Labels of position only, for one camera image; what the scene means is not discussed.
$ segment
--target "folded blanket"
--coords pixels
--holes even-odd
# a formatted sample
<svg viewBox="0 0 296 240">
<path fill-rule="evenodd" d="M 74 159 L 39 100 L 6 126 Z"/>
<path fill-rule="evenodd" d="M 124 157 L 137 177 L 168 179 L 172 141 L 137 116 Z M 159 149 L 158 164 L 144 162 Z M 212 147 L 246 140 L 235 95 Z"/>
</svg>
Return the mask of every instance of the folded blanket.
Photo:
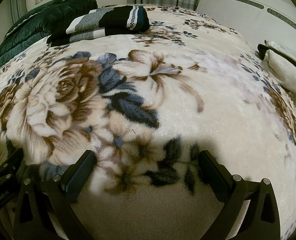
<svg viewBox="0 0 296 240">
<path fill-rule="evenodd" d="M 47 43 L 58 40 L 55 44 L 63 45 L 67 44 L 67 41 L 76 42 L 115 34 L 139 33 L 148 29 L 149 19 L 143 6 L 107 7 L 92 10 L 89 14 L 70 21 L 68 28 L 62 26 L 48 38 Z"/>
<path fill-rule="evenodd" d="M 265 57 L 265 53 L 268 49 L 273 50 L 276 54 L 282 56 L 287 61 L 289 61 L 291 64 L 293 64 L 296 67 L 296 51 L 282 45 L 282 44 L 276 44 L 274 41 L 264 41 L 265 45 L 259 44 L 258 45 L 258 51 L 261 59 L 263 60 Z"/>
<path fill-rule="evenodd" d="M 25 23 L 27 23 L 27 21 L 29 21 L 32 17 L 36 16 L 37 14 L 41 13 L 42 11 L 61 3 L 63 0 L 51 0 L 47 3 L 44 3 L 32 10 L 30 10 L 29 12 L 27 12 L 26 14 L 24 14 L 18 21 L 16 21 L 13 26 L 8 30 L 8 32 L 6 33 L 4 40 L 13 32 L 17 31 L 20 29 L 20 27 L 22 25 L 24 25 Z"/>
<path fill-rule="evenodd" d="M 269 49 L 265 53 L 262 67 L 296 98 L 296 67 L 293 64 Z"/>
<path fill-rule="evenodd" d="M 67 22 L 97 9 L 96 0 L 64 0 L 43 10 L 11 33 L 0 45 L 0 67 L 40 39 L 55 33 Z"/>
<path fill-rule="evenodd" d="M 93 40 L 101 37 L 118 35 L 118 34 L 136 34 L 136 33 L 137 32 L 134 32 L 126 28 L 114 28 L 114 27 L 98 28 L 93 30 L 76 32 L 72 34 L 66 34 L 63 38 L 52 41 L 50 46 L 57 47 L 57 46 L 66 45 L 66 44 L 77 42 L 77 41 Z"/>
</svg>

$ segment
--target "floral blanket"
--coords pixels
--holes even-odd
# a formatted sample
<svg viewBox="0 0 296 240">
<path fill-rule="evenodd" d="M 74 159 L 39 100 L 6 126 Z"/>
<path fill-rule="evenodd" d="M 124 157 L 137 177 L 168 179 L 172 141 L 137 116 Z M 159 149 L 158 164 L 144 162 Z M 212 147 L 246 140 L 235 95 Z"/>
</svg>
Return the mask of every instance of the floral blanket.
<svg viewBox="0 0 296 240">
<path fill-rule="evenodd" d="M 198 166 L 207 149 L 231 174 L 270 179 L 287 239 L 296 102 L 236 30 L 145 9 L 145 33 L 52 48 L 46 37 L 0 68 L 0 164 L 22 147 L 18 180 L 45 180 L 92 150 L 97 166 L 72 208 L 96 239 L 200 239 L 222 209 Z M 2 211 L 10 233 L 13 205 Z"/>
</svg>

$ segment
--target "dark green comforter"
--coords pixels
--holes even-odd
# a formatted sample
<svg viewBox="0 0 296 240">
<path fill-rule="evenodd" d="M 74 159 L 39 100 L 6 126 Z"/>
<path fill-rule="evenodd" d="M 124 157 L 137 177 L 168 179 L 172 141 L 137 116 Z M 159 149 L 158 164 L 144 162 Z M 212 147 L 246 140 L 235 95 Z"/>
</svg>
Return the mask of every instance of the dark green comforter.
<svg viewBox="0 0 296 240">
<path fill-rule="evenodd" d="M 25 22 L 16 22 L 7 32 L 10 34 L 0 45 L 0 67 L 58 28 L 98 8 L 96 0 L 56 0 L 41 6 L 25 14 L 21 18 Z"/>
</svg>

